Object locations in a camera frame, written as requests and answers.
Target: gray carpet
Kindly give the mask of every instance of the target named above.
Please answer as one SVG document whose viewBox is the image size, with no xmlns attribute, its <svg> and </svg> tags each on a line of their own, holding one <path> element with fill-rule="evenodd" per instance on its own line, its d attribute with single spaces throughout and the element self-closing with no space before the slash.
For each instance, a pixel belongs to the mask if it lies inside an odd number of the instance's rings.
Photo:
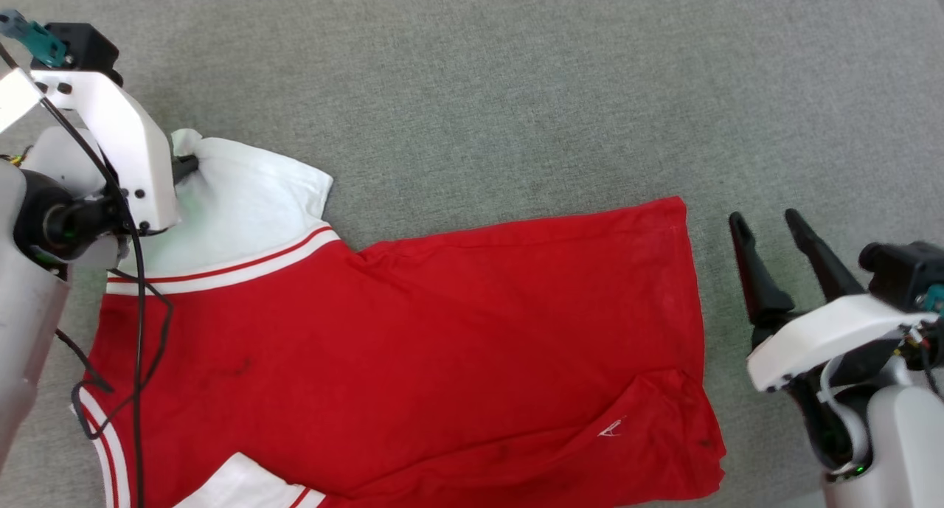
<svg viewBox="0 0 944 508">
<path fill-rule="evenodd" d="M 727 215 L 775 277 L 822 303 L 782 211 L 847 263 L 871 240 L 944 242 L 944 15 L 935 0 L 0 0 L 91 21 L 125 88 L 196 128 L 331 173 L 327 219 L 357 247 L 666 195 L 690 208 L 706 388 L 729 454 L 691 506 L 816 489 L 786 396 L 752 390 Z M 0 136 L 18 152 L 40 114 Z M 62 326 L 87 347 L 102 290 L 77 280 Z M 60 344 L 0 479 L 0 506 L 100 506 L 68 410 Z"/>
</svg>

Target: striped trim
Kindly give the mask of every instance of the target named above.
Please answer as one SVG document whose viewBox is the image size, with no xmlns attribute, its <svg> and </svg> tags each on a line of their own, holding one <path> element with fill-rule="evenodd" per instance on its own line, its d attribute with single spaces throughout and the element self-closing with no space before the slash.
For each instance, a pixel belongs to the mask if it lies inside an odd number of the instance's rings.
<svg viewBox="0 0 944 508">
<path fill-rule="evenodd" d="M 85 414 L 92 430 L 98 431 L 101 424 L 105 422 L 104 411 L 84 388 L 78 391 L 78 400 L 85 410 L 75 411 L 75 413 Z M 95 446 L 98 462 L 102 467 L 105 505 L 107 508 L 131 508 L 131 488 L 128 485 L 125 452 L 122 451 L 121 441 L 118 440 L 114 425 L 108 424 L 108 427 L 105 427 L 105 433 L 97 440 L 92 440 L 91 443 Z"/>
<path fill-rule="evenodd" d="M 321 504 L 321 501 L 325 498 L 324 495 L 320 495 L 318 492 L 314 492 L 314 494 L 309 497 L 310 493 L 311 488 L 305 488 L 289 508 L 314 508 L 318 504 Z"/>
<path fill-rule="evenodd" d="M 196 290 L 209 290 L 226 287 L 236 283 L 248 282 L 250 279 L 265 276 L 276 270 L 300 262 L 310 256 L 327 243 L 340 240 L 330 226 L 321 226 L 304 236 L 297 243 L 260 258 L 246 262 L 235 263 L 216 270 L 206 270 L 180 276 L 148 276 L 147 280 L 155 285 L 161 285 L 161 293 L 192 293 Z M 105 292 L 112 294 L 127 294 L 137 296 L 138 286 L 124 277 L 109 276 Z"/>
</svg>

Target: white plastic casing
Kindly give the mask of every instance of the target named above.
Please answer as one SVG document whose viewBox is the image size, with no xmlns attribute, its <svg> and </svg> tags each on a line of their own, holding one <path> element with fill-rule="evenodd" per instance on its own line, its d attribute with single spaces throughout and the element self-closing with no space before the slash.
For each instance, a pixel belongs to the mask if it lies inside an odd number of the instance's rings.
<svg viewBox="0 0 944 508">
<path fill-rule="evenodd" d="M 766 339 L 748 356 L 748 373 L 759 391 L 780 389 L 856 347 L 882 338 L 900 324 L 937 320 L 934 313 L 902 313 L 871 294 L 854 294 L 812 310 Z"/>
<path fill-rule="evenodd" d="M 0 162 L 0 468 L 33 407 L 69 283 L 31 262 L 13 239 L 27 180 Z"/>
<path fill-rule="evenodd" d="M 138 101 L 100 72 L 37 70 L 32 75 L 47 85 L 53 105 L 78 112 L 128 190 L 135 223 L 146 222 L 152 232 L 174 226 L 179 216 L 170 145 Z"/>
<path fill-rule="evenodd" d="M 883 388 L 869 401 L 874 453 L 864 474 L 824 481 L 829 508 L 940 508 L 944 403 L 916 386 Z"/>
</svg>

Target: stain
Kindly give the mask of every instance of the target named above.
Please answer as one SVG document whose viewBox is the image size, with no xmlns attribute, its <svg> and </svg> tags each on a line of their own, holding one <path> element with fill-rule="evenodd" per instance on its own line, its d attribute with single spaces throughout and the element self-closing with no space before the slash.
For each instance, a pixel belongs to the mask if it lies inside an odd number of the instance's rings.
<svg viewBox="0 0 944 508">
<path fill-rule="evenodd" d="M 246 359 L 243 359 L 243 365 L 233 371 L 233 375 L 239 377 L 240 375 L 245 374 L 250 367 L 252 367 L 252 359 L 246 357 Z"/>
<path fill-rule="evenodd" d="M 499 452 L 500 461 L 504 462 L 508 460 L 509 453 L 510 453 L 510 448 L 508 447 L 508 444 L 499 444 L 498 452 Z"/>
</svg>

